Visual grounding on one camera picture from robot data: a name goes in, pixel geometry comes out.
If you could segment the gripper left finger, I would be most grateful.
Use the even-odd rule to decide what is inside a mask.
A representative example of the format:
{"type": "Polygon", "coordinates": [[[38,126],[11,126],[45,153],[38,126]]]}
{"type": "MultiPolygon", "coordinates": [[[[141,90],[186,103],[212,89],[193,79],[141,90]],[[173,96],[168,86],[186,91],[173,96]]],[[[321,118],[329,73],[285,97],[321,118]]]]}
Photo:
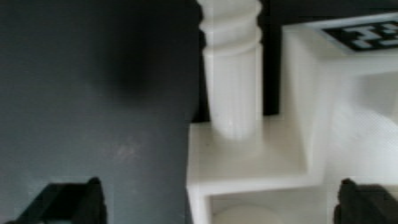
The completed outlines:
{"type": "Polygon", "coordinates": [[[18,218],[8,224],[107,224],[102,180],[52,183],[18,218]]]}

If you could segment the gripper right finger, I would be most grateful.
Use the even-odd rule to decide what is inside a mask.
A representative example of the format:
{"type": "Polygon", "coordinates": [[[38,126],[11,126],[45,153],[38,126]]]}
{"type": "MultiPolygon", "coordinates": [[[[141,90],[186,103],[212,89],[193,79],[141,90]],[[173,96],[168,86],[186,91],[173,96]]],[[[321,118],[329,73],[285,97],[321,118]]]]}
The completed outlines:
{"type": "Polygon", "coordinates": [[[379,184],[345,179],[338,191],[335,224],[398,224],[398,199],[379,184]]]}

